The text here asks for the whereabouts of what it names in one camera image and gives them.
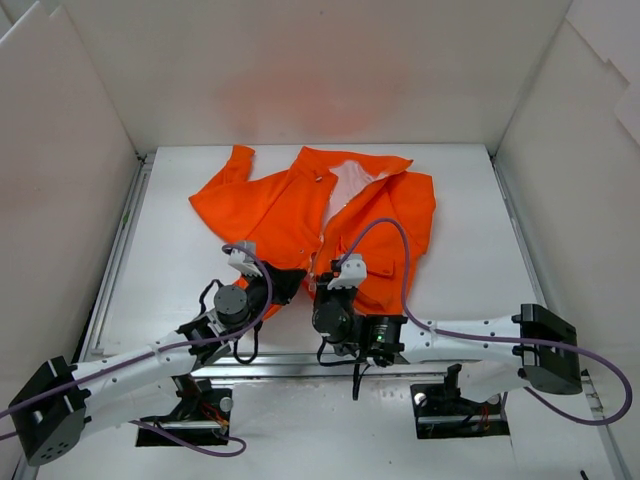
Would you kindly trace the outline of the orange jacket with pink lining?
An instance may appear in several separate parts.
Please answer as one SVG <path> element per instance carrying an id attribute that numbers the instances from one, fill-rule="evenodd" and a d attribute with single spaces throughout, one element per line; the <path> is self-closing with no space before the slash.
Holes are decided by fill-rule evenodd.
<path id="1" fill-rule="evenodd" d="M 390 155 L 304 147 L 291 166 L 250 179 L 253 149 L 236 146 L 225 166 L 189 202 L 223 241 L 248 240 L 279 269 L 306 271 L 308 291 L 349 248 L 367 277 L 355 307 L 399 314 L 420 258 L 427 252 L 436 196 L 430 175 Z"/>

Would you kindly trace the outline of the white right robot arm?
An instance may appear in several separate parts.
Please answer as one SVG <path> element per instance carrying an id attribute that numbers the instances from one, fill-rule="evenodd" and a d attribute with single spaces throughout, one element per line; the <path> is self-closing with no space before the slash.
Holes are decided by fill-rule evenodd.
<path id="1" fill-rule="evenodd" d="M 312 325 L 321 345 L 347 364 L 448 362 L 442 398 L 455 412 L 523 387 L 553 395 L 582 390 L 576 329 L 539 304 L 489 320 L 413 322 L 404 314 L 357 312 L 360 282 L 330 272 L 316 285 Z"/>

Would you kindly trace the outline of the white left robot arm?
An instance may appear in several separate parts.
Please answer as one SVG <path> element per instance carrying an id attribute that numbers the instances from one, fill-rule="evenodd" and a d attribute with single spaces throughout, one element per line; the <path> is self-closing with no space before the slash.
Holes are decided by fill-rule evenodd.
<path id="1" fill-rule="evenodd" d="M 69 364 L 61 356 L 42 363 L 8 407 L 26 461 L 50 463 L 78 442 L 112 426 L 144 418 L 185 420 L 199 409 L 190 375 L 228 355 L 273 306 L 297 293 L 305 272 L 268 265 L 244 276 L 245 285 L 210 284 L 213 307 L 136 351 Z"/>

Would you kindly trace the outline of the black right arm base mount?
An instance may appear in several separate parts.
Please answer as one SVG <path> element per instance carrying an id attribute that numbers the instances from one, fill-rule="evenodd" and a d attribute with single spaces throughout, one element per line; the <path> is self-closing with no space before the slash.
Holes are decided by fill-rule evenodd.
<path id="1" fill-rule="evenodd" d="M 461 364 L 447 369 L 440 383 L 410 386 L 414 425 L 419 440 L 509 436 L 501 397 L 491 403 L 464 399 L 458 387 Z"/>

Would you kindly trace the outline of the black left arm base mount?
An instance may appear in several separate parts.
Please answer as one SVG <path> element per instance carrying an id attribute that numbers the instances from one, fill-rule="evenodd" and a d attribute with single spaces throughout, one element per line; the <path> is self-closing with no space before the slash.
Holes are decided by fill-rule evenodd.
<path id="1" fill-rule="evenodd" d="M 227 445 L 232 389 L 214 385 L 209 379 L 187 376 L 178 377 L 175 383 L 177 406 L 167 415 L 143 417 L 141 421 L 195 446 Z"/>

